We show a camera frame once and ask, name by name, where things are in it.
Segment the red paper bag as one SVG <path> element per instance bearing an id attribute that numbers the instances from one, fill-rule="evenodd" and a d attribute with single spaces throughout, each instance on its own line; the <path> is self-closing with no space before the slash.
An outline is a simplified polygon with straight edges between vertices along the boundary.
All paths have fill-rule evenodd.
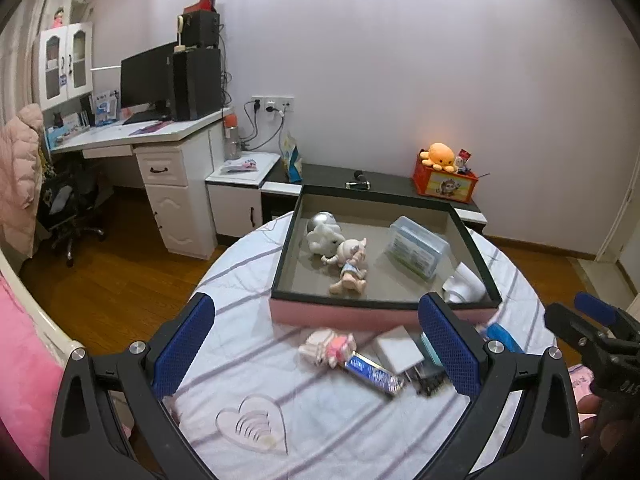
<path id="1" fill-rule="evenodd" d="M 183 9 L 183 12 L 184 13 L 192 13 L 192 12 L 198 12 L 198 11 L 214 12 L 215 3 L 216 3 L 216 0 L 198 0 L 197 3 L 193 3 L 190 6 L 186 6 Z"/>

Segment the white power adapter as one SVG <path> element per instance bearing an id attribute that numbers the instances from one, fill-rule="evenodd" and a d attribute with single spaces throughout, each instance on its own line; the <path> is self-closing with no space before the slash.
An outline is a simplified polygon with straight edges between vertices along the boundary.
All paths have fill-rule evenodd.
<path id="1" fill-rule="evenodd" d="M 483 281 L 463 262 L 442 284 L 442 296 L 448 304 L 475 304 L 486 296 Z"/>

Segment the black hair clip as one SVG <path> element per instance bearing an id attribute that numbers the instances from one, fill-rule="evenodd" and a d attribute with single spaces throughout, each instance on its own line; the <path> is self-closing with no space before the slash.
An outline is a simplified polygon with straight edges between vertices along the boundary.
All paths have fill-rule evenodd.
<path id="1" fill-rule="evenodd" d="M 448 380 L 444 370 L 432 370 L 424 366 L 414 366 L 405 371 L 405 376 L 420 396 L 432 396 Z"/>

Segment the white glass door cabinet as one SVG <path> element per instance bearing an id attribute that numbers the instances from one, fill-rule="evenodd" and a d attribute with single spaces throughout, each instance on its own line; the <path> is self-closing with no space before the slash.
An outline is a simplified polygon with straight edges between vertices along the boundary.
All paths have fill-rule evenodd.
<path id="1" fill-rule="evenodd" d="M 93 90 L 91 23 L 40 32 L 32 46 L 32 85 L 42 110 L 86 96 Z"/>

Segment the white astronaut figurine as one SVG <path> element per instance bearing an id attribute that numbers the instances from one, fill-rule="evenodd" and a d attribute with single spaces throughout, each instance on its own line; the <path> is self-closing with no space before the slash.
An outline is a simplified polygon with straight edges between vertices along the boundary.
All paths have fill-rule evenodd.
<path id="1" fill-rule="evenodd" d="M 341 226 L 329 211 L 320 211 L 312 216 L 306 224 L 306 241 L 314 255 L 332 257 L 345 237 Z"/>

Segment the blue stapler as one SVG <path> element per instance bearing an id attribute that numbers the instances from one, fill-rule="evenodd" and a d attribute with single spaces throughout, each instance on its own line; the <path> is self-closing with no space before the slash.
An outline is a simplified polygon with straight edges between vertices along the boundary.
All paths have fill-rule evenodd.
<path id="1" fill-rule="evenodd" d="M 499 323 L 492 323 L 486 327 L 485 337 L 488 340 L 496 340 L 504 345 L 506 350 L 513 353 L 523 353 L 524 350 L 518 344 L 518 342 L 511 336 L 511 334 L 502 327 Z"/>

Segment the teal oval mirror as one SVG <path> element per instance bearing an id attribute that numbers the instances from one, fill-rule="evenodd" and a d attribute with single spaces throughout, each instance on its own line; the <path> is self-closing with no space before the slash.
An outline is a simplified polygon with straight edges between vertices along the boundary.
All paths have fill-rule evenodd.
<path id="1" fill-rule="evenodd" d="M 439 359 L 439 356 L 435 351 L 433 345 L 431 344 L 431 341 L 424 333 L 421 334 L 420 339 L 421 344 L 423 344 L 426 354 L 428 355 L 428 358 L 433 362 L 435 366 L 442 368 L 442 361 Z"/>

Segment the clear plastic swab box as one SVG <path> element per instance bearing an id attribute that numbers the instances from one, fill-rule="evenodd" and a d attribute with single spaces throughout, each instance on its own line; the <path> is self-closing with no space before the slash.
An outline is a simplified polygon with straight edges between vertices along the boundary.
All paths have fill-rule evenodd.
<path id="1" fill-rule="evenodd" d="M 431 280 L 450 254 L 449 243 L 419 223 L 400 216 L 390 225 L 386 252 L 424 280 Z"/>

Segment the white square box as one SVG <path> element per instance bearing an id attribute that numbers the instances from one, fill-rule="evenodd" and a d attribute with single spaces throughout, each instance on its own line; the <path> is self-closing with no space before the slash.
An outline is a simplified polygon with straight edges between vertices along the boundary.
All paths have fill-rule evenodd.
<path id="1" fill-rule="evenodd" d="M 404 326 L 377 336 L 373 348 L 382 367 L 395 375 L 405 373 L 424 361 L 424 355 Z"/>

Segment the pink block figure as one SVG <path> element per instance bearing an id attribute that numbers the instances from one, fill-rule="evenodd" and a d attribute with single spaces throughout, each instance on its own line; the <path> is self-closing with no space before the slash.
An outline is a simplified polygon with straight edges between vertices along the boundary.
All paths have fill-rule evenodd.
<path id="1" fill-rule="evenodd" d="M 316 330 L 298 347 L 299 355 L 307 362 L 331 368 L 344 365 L 356 350 L 353 334 L 339 334 L 330 328 Z"/>

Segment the pink pig doll figurine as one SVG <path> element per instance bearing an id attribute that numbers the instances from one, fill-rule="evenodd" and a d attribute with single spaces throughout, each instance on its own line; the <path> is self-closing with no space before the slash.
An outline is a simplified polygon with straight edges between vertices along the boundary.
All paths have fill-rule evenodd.
<path id="1" fill-rule="evenodd" d="M 367 287 L 366 267 L 368 241 L 344 240 L 337 247 L 335 255 L 328 258 L 321 257 L 321 262 L 326 266 L 337 266 L 340 269 L 340 278 L 329 287 L 331 295 L 344 294 L 344 292 L 354 292 L 362 295 Z"/>

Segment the beige window curtain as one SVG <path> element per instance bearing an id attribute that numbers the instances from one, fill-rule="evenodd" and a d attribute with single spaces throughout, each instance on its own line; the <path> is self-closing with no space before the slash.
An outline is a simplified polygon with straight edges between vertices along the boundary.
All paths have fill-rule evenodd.
<path id="1" fill-rule="evenodd" d="M 1 33 L 1 125 L 25 105 L 32 94 L 32 43 L 40 32 L 47 0 L 22 0 Z"/>

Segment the blue snack bag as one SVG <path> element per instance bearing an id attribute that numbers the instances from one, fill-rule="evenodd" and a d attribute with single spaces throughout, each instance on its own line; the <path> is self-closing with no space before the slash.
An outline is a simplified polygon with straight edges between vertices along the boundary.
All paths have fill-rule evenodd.
<path id="1" fill-rule="evenodd" d="M 297 141 L 287 133 L 280 142 L 281 159 L 288 182 L 301 184 L 303 182 L 303 159 L 299 155 Z"/>

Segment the red toy crate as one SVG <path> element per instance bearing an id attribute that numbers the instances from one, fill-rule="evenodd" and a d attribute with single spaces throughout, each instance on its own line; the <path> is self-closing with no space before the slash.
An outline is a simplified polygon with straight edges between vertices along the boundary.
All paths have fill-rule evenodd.
<path id="1" fill-rule="evenodd" d="M 448 174 L 446 171 L 436 171 L 423 165 L 422 158 L 418 156 L 412 182 L 419 195 L 468 204 L 472 200 L 478 177 L 472 172 Z"/>

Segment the blue toothpaste tube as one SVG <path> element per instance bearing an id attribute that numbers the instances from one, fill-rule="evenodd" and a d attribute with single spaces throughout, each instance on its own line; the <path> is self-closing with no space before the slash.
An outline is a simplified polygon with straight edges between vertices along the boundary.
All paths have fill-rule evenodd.
<path id="1" fill-rule="evenodd" d="M 386 396 L 397 396 L 405 387 L 400 377 L 358 352 L 342 364 L 342 369 Z"/>

